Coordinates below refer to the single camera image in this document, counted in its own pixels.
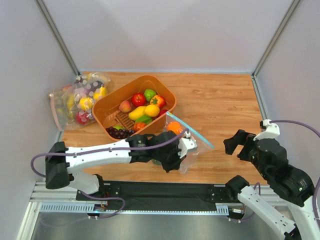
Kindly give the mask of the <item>blue zip top bag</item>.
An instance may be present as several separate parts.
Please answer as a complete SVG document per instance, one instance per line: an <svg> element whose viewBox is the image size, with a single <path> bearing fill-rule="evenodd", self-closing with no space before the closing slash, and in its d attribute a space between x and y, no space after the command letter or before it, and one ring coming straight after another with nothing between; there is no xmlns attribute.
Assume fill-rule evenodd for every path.
<svg viewBox="0 0 320 240"><path fill-rule="evenodd" d="M203 153L207 153L213 150L214 145L212 143L210 143L204 136L202 136L199 132L197 132L195 129L193 129L191 126L189 126L187 123L185 123L183 120L179 119L178 117L176 117L175 115L171 114L171 113L166 113L165 114L165 126L163 129L163 132L169 132L167 131L167 125L170 122L179 122L183 128L182 133L180 133L179 135L176 135L175 137L173 137L172 139L158 144L160 147L163 147L167 144L170 144L172 142L174 142L177 139L181 139L183 137L183 134L185 132L189 132L191 133L191 136L194 138L194 140L196 141L197 144L197 150L194 152L190 152L181 162L180 164L180 168L178 171L180 171L181 173L185 174L188 169L194 165L197 161L197 158L200 154Z"/></svg>

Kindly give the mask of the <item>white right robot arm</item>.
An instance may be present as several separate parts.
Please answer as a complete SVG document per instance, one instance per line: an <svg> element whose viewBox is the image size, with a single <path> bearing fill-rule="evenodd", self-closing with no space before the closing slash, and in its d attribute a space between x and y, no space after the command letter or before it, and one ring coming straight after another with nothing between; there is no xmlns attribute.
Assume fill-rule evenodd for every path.
<svg viewBox="0 0 320 240"><path fill-rule="evenodd" d="M273 192L285 201L294 220L287 220L261 199L239 175L229 180L226 187L277 233L279 239L318 240L317 188L307 173L289 164L286 149L276 140L279 135L277 126L267 127L257 135L240 129L223 143L227 155L232 155L238 145L243 147L237 157L254 165Z"/></svg>

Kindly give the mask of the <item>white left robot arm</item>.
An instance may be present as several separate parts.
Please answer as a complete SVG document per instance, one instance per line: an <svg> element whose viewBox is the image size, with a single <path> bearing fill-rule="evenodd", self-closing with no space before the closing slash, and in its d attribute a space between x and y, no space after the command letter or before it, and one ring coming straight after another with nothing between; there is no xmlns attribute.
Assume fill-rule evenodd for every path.
<svg viewBox="0 0 320 240"><path fill-rule="evenodd" d="M50 190L70 186L91 195L101 190L102 178L84 173L86 168L157 160L166 172L177 170L187 155L187 142L172 131L160 135L136 134L114 143L84 148L57 142L45 158L45 185Z"/></svg>

